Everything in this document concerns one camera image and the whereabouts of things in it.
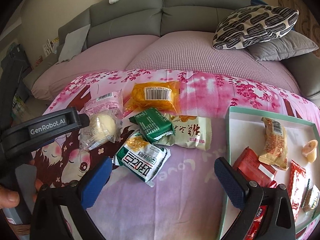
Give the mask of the person's left hand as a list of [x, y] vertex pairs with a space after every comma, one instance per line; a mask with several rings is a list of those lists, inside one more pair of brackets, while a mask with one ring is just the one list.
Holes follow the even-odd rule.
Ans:
[[[34, 202], [36, 202], [37, 193], [39, 192], [42, 185], [43, 185], [42, 181], [40, 181], [39, 179], [35, 180], [36, 193], [33, 194], [33, 201]], [[1, 186], [0, 194], [1, 194], [1, 196], [0, 196], [0, 209], [16, 207], [20, 202], [20, 196], [17, 192], [6, 189], [3, 186]]]

